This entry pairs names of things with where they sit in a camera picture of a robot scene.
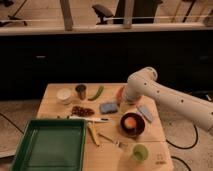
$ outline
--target knife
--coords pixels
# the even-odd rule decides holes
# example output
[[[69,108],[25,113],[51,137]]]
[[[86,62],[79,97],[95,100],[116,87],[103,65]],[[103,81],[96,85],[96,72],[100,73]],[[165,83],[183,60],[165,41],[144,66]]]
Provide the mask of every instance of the knife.
[[[99,123],[107,123],[109,122],[108,118],[97,118],[97,117],[79,117],[79,116],[69,116],[68,119],[84,119],[88,122],[99,122]]]

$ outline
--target dark food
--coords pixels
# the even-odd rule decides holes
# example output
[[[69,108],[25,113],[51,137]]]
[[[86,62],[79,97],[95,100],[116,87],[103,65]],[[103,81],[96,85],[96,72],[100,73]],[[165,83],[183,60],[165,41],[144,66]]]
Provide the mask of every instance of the dark food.
[[[78,115],[78,116],[91,116],[95,114],[94,110],[90,108],[84,108],[81,106],[74,106],[72,108],[72,115]]]

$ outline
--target blue sponge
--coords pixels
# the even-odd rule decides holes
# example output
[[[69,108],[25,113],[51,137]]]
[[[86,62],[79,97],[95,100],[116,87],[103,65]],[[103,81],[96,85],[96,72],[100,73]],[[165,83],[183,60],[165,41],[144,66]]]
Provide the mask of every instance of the blue sponge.
[[[118,112],[118,106],[115,102],[108,102],[100,104],[100,111],[102,114]]]

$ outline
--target white container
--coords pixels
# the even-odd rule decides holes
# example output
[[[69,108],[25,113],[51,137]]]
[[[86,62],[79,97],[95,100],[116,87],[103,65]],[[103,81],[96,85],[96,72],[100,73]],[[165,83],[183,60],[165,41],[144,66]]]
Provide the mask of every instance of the white container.
[[[56,98],[58,103],[68,105],[71,102],[71,90],[68,88],[60,89],[57,94]]]

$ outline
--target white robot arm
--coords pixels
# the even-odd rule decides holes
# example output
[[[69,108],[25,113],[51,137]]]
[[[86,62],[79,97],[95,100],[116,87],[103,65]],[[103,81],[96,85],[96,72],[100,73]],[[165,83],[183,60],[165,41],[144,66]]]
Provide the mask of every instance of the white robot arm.
[[[213,103],[162,86],[155,81],[157,72],[146,67],[131,74],[122,94],[127,103],[134,103],[141,95],[153,98],[183,115],[213,136]]]

